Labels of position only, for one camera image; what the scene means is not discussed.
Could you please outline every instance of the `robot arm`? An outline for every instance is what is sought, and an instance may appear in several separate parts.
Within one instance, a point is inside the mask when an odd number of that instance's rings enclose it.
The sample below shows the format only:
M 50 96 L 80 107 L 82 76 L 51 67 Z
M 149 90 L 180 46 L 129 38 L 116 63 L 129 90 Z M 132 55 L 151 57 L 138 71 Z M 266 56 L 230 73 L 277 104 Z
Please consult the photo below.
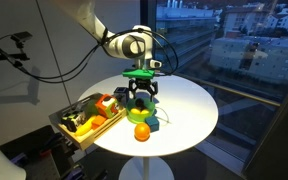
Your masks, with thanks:
M 73 17 L 100 43 L 109 56 L 122 59 L 134 59 L 137 69 L 159 68 L 162 64 L 152 60 L 153 39 L 150 28 L 137 25 L 130 32 L 118 36 L 108 31 L 96 17 L 95 0 L 53 0 L 66 13 Z

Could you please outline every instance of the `orange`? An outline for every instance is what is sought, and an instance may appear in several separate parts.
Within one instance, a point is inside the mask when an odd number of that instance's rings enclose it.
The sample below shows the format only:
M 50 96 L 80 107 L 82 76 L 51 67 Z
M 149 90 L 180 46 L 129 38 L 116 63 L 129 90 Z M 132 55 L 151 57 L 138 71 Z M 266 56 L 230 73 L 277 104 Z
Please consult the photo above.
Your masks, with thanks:
M 139 123 L 135 126 L 134 136 L 138 141 L 146 141 L 150 137 L 151 129 L 146 123 Z

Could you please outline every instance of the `wooden box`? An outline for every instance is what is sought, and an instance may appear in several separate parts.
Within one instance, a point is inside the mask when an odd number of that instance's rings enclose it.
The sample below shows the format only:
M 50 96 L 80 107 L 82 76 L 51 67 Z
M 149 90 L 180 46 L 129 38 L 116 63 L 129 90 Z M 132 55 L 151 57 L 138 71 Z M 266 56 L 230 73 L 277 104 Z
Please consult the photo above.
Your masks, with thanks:
M 126 116 L 126 110 L 125 108 L 122 108 L 119 110 L 119 112 L 113 116 L 110 119 L 107 119 L 104 124 L 102 124 L 100 127 L 98 127 L 95 130 L 90 130 L 86 134 L 82 136 L 75 136 L 74 132 L 69 131 L 65 125 L 61 123 L 61 118 L 64 114 L 66 114 L 68 111 L 71 111 L 72 109 L 75 109 L 77 106 L 79 108 L 84 108 L 87 103 L 92 100 L 98 100 L 102 94 L 97 93 L 93 94 L 91 96 L 86 97 L 85 99 L 82 99 L 74 104 L 72 106 L 66 107 L 56 113 L 53 113 L 49 116 L 51 123 L 61 132 L 65 137 L 67 137 L 70 141 L 72 141 L 76 147 L 78 147 L 81 150 L 85 150 L 90 145 L 94 143 L 96 139 L 98 139 L 101 135 L 103 135 L 106 131 L 108 131 L 111 127 L 113 127 L 116 123 L 118 123 L 121 119 L 123 119 Z

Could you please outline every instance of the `white round table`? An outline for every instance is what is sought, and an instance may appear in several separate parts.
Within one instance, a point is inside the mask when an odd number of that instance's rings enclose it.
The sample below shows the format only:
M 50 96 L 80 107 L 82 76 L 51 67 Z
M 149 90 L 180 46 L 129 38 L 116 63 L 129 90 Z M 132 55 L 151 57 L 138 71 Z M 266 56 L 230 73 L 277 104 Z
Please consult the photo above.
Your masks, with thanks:
M 159 130 L 152 132 L 147 141 L 139 142 L 134 138 L 136 124 L 125 117 L 94 142 L 109 151 L 134 156 L 123 167 L 121 180 L 174 179 L 169 166 L 158 156 L 195 146 L 213 131 L 217 123 L 217 105 L 199 85 L 178 76 L 157 77 L 152 81 L 158 82 L 158 94 L 154 96 L 154 101 Z M 97 92 L 113 94 L 117 87 L 128 87 L 128 82 L 129 79 L 122 75 L 105 79 L 86 90 L 80 99 Z M 144 90 L 137 93 L 148 94 Z M 142 164 L 144 172 L 139 170 Z

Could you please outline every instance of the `glass window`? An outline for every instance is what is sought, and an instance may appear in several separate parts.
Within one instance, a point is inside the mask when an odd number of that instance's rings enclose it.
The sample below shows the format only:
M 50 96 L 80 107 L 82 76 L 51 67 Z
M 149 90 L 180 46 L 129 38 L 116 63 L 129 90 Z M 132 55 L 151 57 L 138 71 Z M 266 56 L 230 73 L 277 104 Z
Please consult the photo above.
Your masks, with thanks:
M 156 1 L 155 28 L 178 54 L 177 75 L 217 102 L 218 125 L 207 141 L 245 162 L 288 92 L 288 30 L 272 7 L 279 1 L 173 1 Z M 169 71 L 175 57 L 167 63 L 164 50 L 171 54 L 163 44 L 155 59 Z

